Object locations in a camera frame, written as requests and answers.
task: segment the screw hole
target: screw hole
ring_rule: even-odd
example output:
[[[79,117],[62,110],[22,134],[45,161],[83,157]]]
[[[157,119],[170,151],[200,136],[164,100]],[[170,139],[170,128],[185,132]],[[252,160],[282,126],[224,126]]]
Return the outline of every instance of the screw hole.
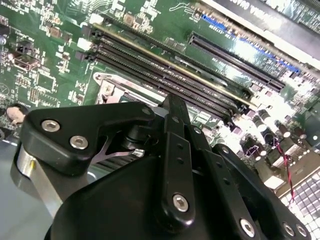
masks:
[[[182,158],[178,157],[176,160],[178,161],[178,163],[184,164],[184,160]]]
[[[228,186],[230,185],[230,182],[229,182],[228,179],[224,178],[223,181],[224,181],[224,183],[227,184]]]
[[[84,141],[83,141],[82,139],[76,139],[75,142],[76,142],[77,144],[83,144],[83,143],[84,143]]]

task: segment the ram slot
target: ram slot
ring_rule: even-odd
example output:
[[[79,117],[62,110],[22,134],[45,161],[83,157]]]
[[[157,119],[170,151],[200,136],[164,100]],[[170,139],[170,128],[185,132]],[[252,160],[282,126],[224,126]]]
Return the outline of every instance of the ram slot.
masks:
[[[207,98],[199,97],[199,95],[195,94],[195,91],[176,84],[176,80],[173,77],[163,74],[159,69],[153,69],[142,61],[137,61],[137,59],[131,58],[131,56],[116,51],[115,49],[110,51],[106,48],[100,48],[98,53],[99,55],[96,58],[98,62],[111,65],[113,68],[119,70],[119,72],[129,73],[137,79],[144,80],[155,88],[163,89],[167,93],[177,94],[193,106],[198,106],[202,110],[209,112],[215,118],[222,120],[229,116],[229,108],[227,106],[223,107]]]
[[[204,89],[195,87],[193,81],[189,79],[185,75],[181,75],[178,72],[176,72],[173,69],[168,68],[167,66],[161,64],[160,62],[153,62],[153,61],[146,61],[136,55],[129,54],[127,52],[122,51],[119,48],[115,48],[115,46],[109,46],[106,43],[101,43],[99,45],[99,51],[107,52],[114,54],[115,56],[122,57],[123,59],[126,59],[127,61],[133,62],[136,65],[139,66],[141,69],[145,69],[151,72],[154,72],[155,74],[160,74],[163,79],[166,79],[170,81],[173,84],[179,85],[183,89],[188,90],[189,92],[193,93],[196,96],[199,96],[206,101],[211,103],[211,106],[213,106],[216,110],[221,112],[228,112],[230,109],[233,112],[237,111],[237,108],[235,105],[225,103],[221,100],[219,100],[219,95],[207,95],[206,92],[204,92]]]
[[[134,36],[136,36],[137,38],[140,38],[142,40],[146,40],[148,42],[150,42],[151,44],[157,46],[158,48],[162,48],[163,50],[165,50],[166,52],[172,54],[172,56],[175,56],[175,57],[178,57],[180,59],[183,59],[185,62],[187,63],[190,63],[191,65],[194,65],[196,66],[197,68],[200,68],[203,70],[203,72],[207,72],[209,73],[210,75],[213,75],[216,79],[220,80],[218,82],[227,82],[228,85],[232,86],[233,88],[236,88],[236,91],[237,92],[242,92],[242,94],[244,94],[243,96],[241,97],[238,97],[238,96],[235,96],[234,93],[231,93],[229,92],[230,90],[222,90],[221,89],[221,86],[218,85],[217,83],[213,83],[209,80],[207,80],[206,82],[201,79],[201,77],[197,76],[197,77],[193,77],[193,86],[194,85],[198,85],[200,86],[201,88],[206,88],[206,92],[212,92],[214,94],[219,94],[219,99],[220,100],[228,100],[228,101],[232,101],[234,104],[236,104],[237,106],[241,106],[242,104],[245,104],[247,106],[251,106],[253,109],[256,108],[256,106],[252,103],[250,103],[249,101],[247,101],[246,99],[250,99],[251,96],[252,96],[252,93],[250,91],[248,91],[246,88],[244,88],[243,86],[231,81],[230,79],[227,79],[225,78],[224,76],[216,73],[215,71],[213,71],[212,69],[206,67],[205,65],[197,62],[197,61],[194,61],[193,59],[185,56],[185,55],[181,55],[180,53],[178,53],[177,51],[171,49],[170,47],[167,47],[165,46],[163,43],[145,35],[145,34],[142,34],[140,32],[137,32],[135,31],[134,29],[131,29],[129,28],[128,26],[122,24],[121,22],[118,22],[114,19],[112,19],[111,17],[109,16],[106,16],[104,15],[106,21],[108,23],[112,23],[120,28],[123,28],[125,29],[126,31],[128,31],[129,33],[133,34]],[[85,36],[86,37],[90,37],[90,36],[95,36],[97,39],[100,39],[100,37],[105,38],[112,38],[113,40],[115,41],[121,41],[122,37],[120,37],[119,35],[115,36],[114,33],[111,33],[110,31],[108,31],[107,29],[97,25],[97,24],[94,24],[93,25],[94,27],[90,30],[90,31],[86,31],[85,33]],[[169,64],[168,65],[171,69],[174,68],[174,69],[183,69],[182,67],[180,66],[177,66],[177,65],[174,65],[173,63]],[[192,72],[189,72],[188,70],[184,69],[183,71],[179,71],[180,74],[187,74],[186,75],[195,75],[194,73]]]
[[[205,39],[204,37],[192,33],[190,36],[189,44],[194,48],[210,55],[211,57],[217,59],[218,61],[237,69],[242,74],[250,77],[252,80],[260,83],[275,92],[279,93],[284,87],[285,84],[278,81],[273,76],[263,73],[262,71],[256,69],[253,65],[248,62],[243,61],[238,56],[226,52],[221,47],[217,46],[213,42]]]

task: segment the black pcie slot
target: black pcie slot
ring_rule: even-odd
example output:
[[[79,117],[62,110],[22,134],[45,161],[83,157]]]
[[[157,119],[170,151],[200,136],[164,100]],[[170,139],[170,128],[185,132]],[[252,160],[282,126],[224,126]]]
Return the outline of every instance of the black pcie slot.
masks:
[[[111,55],[97,55],[96,61],[108,66],[111,66],[113,69],[119,71],[120,73],[124,73],[128,77],[133,77],[139,81],[144,81],[148,83],[150,86],[155,89],[161,89],[167,94],[175,94],[186,101],[186,103],[191,104],[192,106],[198,107],[201,111],[205,111],[211,114],[212,117],[217,118],[219,120],[225,120],[230,116],[223,114],[210,106],[205,105],[206,101],[199,101],[199,98],[194,96],[192,93],[185,91],[175,85],[168,84],[165,80],[161,79],[160,76],[154,76],[149,74],[148,72],[142,72],[133,67],[132,62],[127,62],[125,59],[114,58]]]
[[[282,82],[278,81],[273,76],[257,70],[251,63],[243,61],[235,54],[226,52],[223,48],[194,32],[191,34],[189,44],[209,56],[216,58],[220,62],[237,69],[242,74],[250,77],[252,80],[260,84],[265,85],[266,87],[269,87],[277,93],[285,87]]]
[[[154,75],[158,75],[162,79],[169,81],[172,84],[179,85],[180,87],[189,91],[190,93],[204,98],[207,101],[207,103],[210,103],[210,107],[213,107],[222,113],[228,113],[229,109],[232,109],[233,112],[237,111],[237,108],[235,106],[226,104],[222,102],[219,98],[216,98],[214,99],[215,101],[213,101],[213,99],[210,96],[208,96],[205,92],[203,92],[203,89],[199,89],[198,87],[195,87],[194,85],[192,85],[193,81],[191,79],[188,79],[188,77],[183,76],[184,78],[189,80],[189,82],[187,82],[186,80],[183,80],[181,78],[182,76],[180,76],[177,72],[175,72],[172,69],[170,69],[170,72],[173,72],[174,75],[170,74],[169,72],[164,72],[164,69],[168,69],[168,68],[167,66],[163,65],[159,61],[157,61],[158,66],[155,65],[154,62],[151,65],[148,62],[143,61],[139,57],[133,56],[126,52],[122,52],[120,49],[115,49],[114,46],[111,47],[104,43],[101,43],[99,45],[99,51],[103,51],[108,55],[112,54],[114,56],[121,57],[122,59],[125,59],[128,62],[136,64],[140,69],[143,69],[144,71],[149,71],[150,73]]]
[[[193,65],[199,69],[202,69],[204,72],[209,73],[210,75],[214,76],[215,78],[219,79],[220,81],[227,82],[229,85],[233,86],[234,88],[241,90],[246,95],[246,99],[250,99],[252,97],[252,95],[253,95],[252,92],[248,91],[245,87],[243,87],[240,84],[237,84],[236,82],[224,77],[223,75],[218,74],[217,72],[213,71],[211,68],[205,66],[204,64],[202,64],[198,61],[195,61],[186,55],[181,54],[180,52],[166,46],[162,42],[157,41],[154,38],[152,38],[146,34],[143,34],[141,32],[136,31],[135,29],[123,24],[122,22],[112,18],[109,15],[104,14],[103,17],[104,17],[104,20],[106,23],[110,23],[110,24],[113,24],[119,28],[122,28],[123,30],[134,35],[135,37],[140,38],[144,41],[147,41],[158,48],[162,48],[166,52],[172,54],[173,57],[178,57],[180,59],[183,59],[187,63],[190,63],[191,65]]]

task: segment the capacitor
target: capacitor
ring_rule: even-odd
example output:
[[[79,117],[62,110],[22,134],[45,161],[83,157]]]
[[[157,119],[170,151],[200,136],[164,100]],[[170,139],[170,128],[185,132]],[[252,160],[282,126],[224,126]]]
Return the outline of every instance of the capacitor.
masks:
[[[257,146],[258,146],[258,149],[257,149],[257,152],[259,153],[259,155],[261,157],[264,157],[267,155],[267,151],[266,149],[264,148],[264,146],[261,144],[261,143],[257,143]]]
[[[255,152],[252,154],[252,156],[254,157],[254,159],[255,159],[256,161],[261,160],[261,156],[260,156],[260,154],[259,154],[258,151],[255,151]]]
[[[217,143],[217,144],[225,144],[226,141],[225,141],[222,137],[220,137],[220,138],[218,138],[218,139],[216,140],[216,143]]]
[[[306,139],[307,138],[307,134],[305,133],[305,131],[303,131],[301,129],[301,127],[297,126],[293,129],[293,132],[296,136],[298,136],[300,139]]]
[[[261,116],[261,119],[265,122],[265,123],[271,123],[272,119],[271,116],[269,115],[269,113],[266,110],[262,110],[259,112],[259,115]]]
[[[6,43],[7,39],[4,36],[0,35],[0,46],[6,45]]]
[[[267,129],[267,125],[265,125],[264,122],[261,120],[261,118],[258,116],[256,116],[253,119],[253,123],[256,126],[256,128],[258,129],[258,131],[261,133]]]
[[[284,138],[288,138],[291,136],[291,132],[288,130],[288,128],[285,125],[279,124],[278,128]]]

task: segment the black mechanical arm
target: black mechanical arm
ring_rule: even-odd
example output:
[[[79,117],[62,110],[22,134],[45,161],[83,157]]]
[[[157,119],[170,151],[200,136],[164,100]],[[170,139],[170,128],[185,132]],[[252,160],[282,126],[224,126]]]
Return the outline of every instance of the black mechanical arm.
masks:
[[[48,240],[310,240],[230,148],[211,149],[186,104],[140,102],[29,113],[14,166],[53,217]],[[88,167],[144,157],[95,181]]]

